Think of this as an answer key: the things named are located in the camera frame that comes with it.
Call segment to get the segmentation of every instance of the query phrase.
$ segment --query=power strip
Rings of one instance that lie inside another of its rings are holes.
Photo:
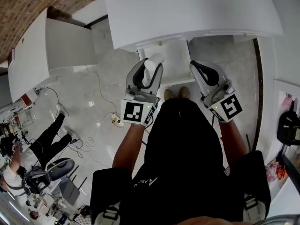
[[[116,125],[117,127],[122,128],[125,126],[124,122],[121,121],[121,117],[118,114],[112,113],[110,115],[110,117],[111,117],[112,123],[114,125]]]

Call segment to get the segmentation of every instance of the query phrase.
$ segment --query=tiled floor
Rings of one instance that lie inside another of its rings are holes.
[[[107,20],[94,25],[92,31],[98,64],[81,72],[61,76],[57,82],[49,85],[57,91],[60,103],[69,113],[64,125],[74,130],[83,141],[82,150],[79,150],[83,158],[79,158],[77,153],[69,148],[61,156],[73,158],[80,166],[76,172],[76,185],[79,186],[84,178],[88,177],[82,187],[81,197],[77,200],[74,208],[81,204],[89,204],[93,172],[111,167],[114,154],[128,130],[128,125],[123,128],[113,125],[109,117],[102,121],[109,112],[114,112],[115,108],[101,97],[95,72],[99,74],[103,96],[114,102],[120,112],[120,100],[124,98],[126,76],[139,61],[138,54],[135,52],[129,53],[113,49]],[[252,143],[257,119],[256,93],[258,91],[256,60],[252,42],[235,45],[230,37],[197,38],[190,42],[189,47],[191,55],[195,54],[199,59],[220,64],[228,77],[232,79],[234,87],[240,92],[245,103],[245,112],[236,119],[236,123],[243,137],[247,133]],[[192,100],[199,104],[211,122],[212,114],[199,103],[198,85],[191,83],[188,84],[188,87],[192,92]],[[172,87],[173,90],[179,88],[179,86]],[[159,94],[163,95],[164,89],[161,88]],[[45,88],[41,91],[36,105],[32,109],[35,123],[29,128],[28,138],[38,138],[54,121],[56,103],[57,98],[52,90]],[[217,121],[214,128],[220,134]],[[134,174],[143,164],[144,151],[145,146],[142,145]]]

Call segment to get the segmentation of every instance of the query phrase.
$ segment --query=brown shoe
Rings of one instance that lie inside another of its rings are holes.
[[[170,89],[167,89],[164,92],[164,100],[166,101],[166,100],[169,100],[170,98],[175,98],[175,95]]]
[[[182,87],[179,92],[179,98],[187,98],[190,99],[191,93],[187,87]]]

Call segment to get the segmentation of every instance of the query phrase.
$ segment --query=shoe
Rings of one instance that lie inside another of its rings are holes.
[[[179,92],[179,98],[187,98],[190,99],[191,93],[187,87],[182,87]]]
[[[76,138],[76,133],[73,132],[71,129],[69,129],[68,127],[64,127],[62,129],[66,134],[69,134],[71,135],[72,139],[75,139]]]
[[[175,98],[175,95],[170,89],[167,89],[164,92],[164,100],[166,101],[166,100],[169,100],[170,98]]]
[[[56,105],[58,114],[62,113],[66,118],[69,116],[68,112],[65,110],[65,108],[61,104]]]

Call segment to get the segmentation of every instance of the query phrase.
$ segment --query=person wearing black shirt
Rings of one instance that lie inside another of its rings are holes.
[[[220,122],[230,167],[230,175],[225,175],[218,135],[189,97],[186,87],[179,98],[165,91],[165,102],[148,137],[144,164],[133,179],[145,131],[139,125],[130,126],[112,168],[94,173],[92,224],[119,201],[121,225],[211,224],[212,218],[241,222],[247,216],[245,197],[249,196],[260,205],[260,216],[265,219],[270,191],[261,152],[247,152],[233,120]]]

